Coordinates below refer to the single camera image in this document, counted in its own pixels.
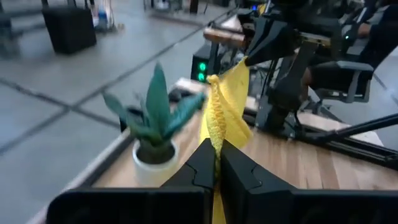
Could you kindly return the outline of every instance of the floor line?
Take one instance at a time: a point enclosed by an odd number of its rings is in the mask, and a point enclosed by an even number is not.
[[[212,21],[216,21],[220,18],[222,18],[225,15],[228,15],[231,11],[233,11],[235,9],[230,9],[228,11],[226,11],[225,13],[223,13],[222,15],[216,17],[215,19],[213,19]],[[90,99],[96,97],[97,95],[101,94],[102,92],[104,92],[106,89],[114,86],[115,84],[119,83],[120,81],[125,80],[126,78],[128,78],[130,75],[132,75],[134,72],[138,71],[139,69],[141,69],[142,67],[144,67],[145,65],[147,65],[148,63],[151,63],[152,61],[154,61],[155,59],[157,59],[158,57],[160,57],[161,55],[163,55],[164,53],[166,53],[167,51],[169,51],[170,49],[172,49],[173,47],[175,47],[177,44],[183,42],[184,40],[187,40],[189,37],[195,35],[197,32],[201,31],[203,28],[205,28],[206,26],[201,26],[199,28],[197,28],[196,30],[194,30],[193,32],[189,33],[188,35],[186,35],[185,37],[182,37],[180,40],[178,40],[177,42],[169,45],[168,47],[164,48],[163,50],[161,50],[160,52],[157,52],[155,55],[151,56],[150,58],[148,58],[147,60],[143,61],[142,63],[140,63],[139,65],[135,66],[132,69],[127,70],[126,72],[122,73],[120,76],[118,76],[117,78],[115,78],[114,80],[111,80],[107,83],[105,83],[104,85],[100,86],[99,88],[97,88],[95,91],[93,91],[92,93],[90,93],[89,95],[87,95],[86,97],[84,97],[83,99],[81,99],[80,101],[78,101],[77,103],[75,103],[73,105],[74,108],[79,107],[83,104],[85,104],[87,101],[89,101]]]
[[[379,78],[375,73],[373,74],[374,79],[380,84],[380,86],[384,89],[384,91],[386,91],[388,93],[388,87],[386,86],[386,84],[384,84],[384,82],[381,80],[381,78]],[[393,102],[398,106],[398,99],[392,94],[389,94],[391,99],[393,100]]]
[[[34,126],[32,129],[26,131],[25,133],[21,134],[20,136],[16,137],[15,139],[9,141],[2,147],[0,147],[0,156],[3,156],[5,153],[10,151],[13,147],[21,143],[22,141],[25,141],[29,137],[35,135],[36,133],[40,132],[50,124],[54,123],[64,115],[68,113],[67,109],[63,109],[61,112],[58,112],[57,114],[51,116],[49,119],[46,119],[45,121],[41,122],[40,124]]]
[[[228,15],[232,10],[234,10],[234,9],[231,9],[231,10],[225,12],[224,14],[222,14],[222,15],[218,16],[217,18],[215,18],[213,21],[216,21],[216,20],[222,18],[223,16]],[[64,102],[62,102],[60,100],[52,98],[51,96],[47,96],[47,95],[45,95],[43,93],[32,91],[32,90],[30,90],[28,88],[24,88],[23,86],[18,85],[16,83],[9,82],[9,81],[7,81],[4,78],[0,78],[0,85],[8,86],[9,88],[12,88],[13,90],[18,91],[19,93],[22,93],[23,95],[27,95],[29,97],[36,98],[36,99],[38,99],[40,101],[44,101],[46,103],[50,103],[52,105],[59,106],[59,107],[61,107],[63,109],[61,112],[56,113],[55,115],[53,115],[50,118],[42,121],[40,124],[34,126],[30,130],[27,130],[26,132],[22,133],[20,136],[16,137],[15,139],[13,139],[13,140],[9,141],[8,143],[6,143],[5,145],[1,146],[0,147],[0,156],[5,154],[6,152],[10,151],[16,145],[18,145],[21,142],[25,141],[27,138],[29,138],[29,137],[41,132],[41,130],[43,130],[46,127],[50,126],[52,123],[54,123],[58,119],[62,118],[63,116],[68,114],[70,111],[75,112],[75,113],[80,114],[80,115],[83,115],[83,116],[86,116],[87,118],[95,120],[95,121],[97,121],[99,123],[106,124],[106,125],[114,127],[114,128],[119,128],[119,123],[114,122],[111,119],[99,116],[97,114],[90,113],[88,111],[82,110],[82,109],[79,108],[79,106],[82,105],[83,103],[86,103],[88,100],[94,98],[96,95],[100,94],[105,89],[107,89],[107,88],[119,83],[121,80],[127,78],[129,75],[132,75],[135,71],[139,70],[140,68],[142,68],[146,64],[148,64],[151,61],[155,60],[157,57],[159,57],[162,54],[166,53],[168,50],[172,49],[177,44],[181,43],[182,41],[188,39],[189,37],[193,36],[197,32],[201,31],[202,28],[203,27],[200,27],[200,28],[196,29],[195,31],[193,31],[193,32],[189,33],[188,35],[186,35],[185,37],[183,37],[182,39],[180,39],[180,40],[176,41],[175,43],[169,45],[168,47],[162,49],[160,52],[158,52],[154,56],[150,57],[149,59],[147,59],[143,63],[139,64],[138,66],[136,66],[136,67],[134,67],[134,68],[122,73],[122,75],[120,75],[116,79],[109,81],[108,83],[106,83],[105,85],[99,87],[97,90],[95,90],[91,94],[86,95],[82,100],[78,101],[74,105],[69,105],[69,104],[64,103]]]

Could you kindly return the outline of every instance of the black cable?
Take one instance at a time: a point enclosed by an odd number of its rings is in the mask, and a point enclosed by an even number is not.
[[[301,132],[304,132],[304,127],[302,126],[299,117],[297,116],[297,111],[294,111],[294,119],[296,120],[298,128],[300,128]]]
[[[260,73],[260,79],[261,79],[261,84],[264,82],[264,80],[267,78],[267,74],[262,71],[262,70],[258,70]]]
[[[292,128],[292,130],[294,131],[294,134],[296,134],[296,129],[293,127],[292,124],[290,124],[289,122],[285,121],[285,124],[287,124],[290,128]]]
[[[203,10],[203,14],[206,14],[207,6],[209,5],[210,0],[207,0],[205,10]]]

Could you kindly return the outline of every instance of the concrete floor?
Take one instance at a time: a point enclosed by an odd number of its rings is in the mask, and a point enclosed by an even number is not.
[[[156,61],[168,86],[190,76],[192,54],[204,43],[198,26],[148,17],[141,1],[114,1],[114,10],[125,30],[99,37],[94,48],[55,55],[42,30],[20,39],[18,57],[0,60],[1,223],[35,215],[119,134],[102,91],[137,105],[133,94],[145,95]],[[210,9],[206,18],[225,11]],[[398,52],[378,68],[368,104],[328,102],[332,111],[350,124],[398,112],[397,60]],[[396,132],[378,131],[398,149]]]

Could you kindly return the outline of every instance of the green light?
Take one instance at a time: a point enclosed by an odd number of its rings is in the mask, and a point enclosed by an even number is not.
[[[199,69],[201,70],[201,71],[204,71],[204,70],[206,70],[206,64],[205,63],[200,63],[199,64]]]
[[[202,82],[202,81],[205,81],[205,74],[199,73],[199,74],[198,74],[198,80],[201,81],[201,82]]]

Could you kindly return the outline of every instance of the black box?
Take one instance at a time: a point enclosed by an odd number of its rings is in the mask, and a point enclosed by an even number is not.
[[[46,9],[43,16],[56,53],[73,54],[96,44],[93,17],[89,9]]]
[[[209,224],[201,187],[80,188],[49,205],[46,224]]]
[[[196,80],[196,81],[205,83],[206,76],[212,75],[212,74],[209,74],[207,71],[207,67],[208,67],[209,61],[210,61],[210,50],[211,50],[211,45],[204,44],[199,48],[198,51],[196,51],[193,54],[192,68],[191,68],[191,79],[192,80]],[[213,71],[214,74],[218,74],[220,72],[220,63],[221,63],[221,57],[219,57],[219,55],[217,55],[216,63],[215,63],[214,71]],[[200,69],[201,64],[205,65],[204,70]],[[199,76],[198,76],[199,73],[203,74],[202,78],[199,78]]]

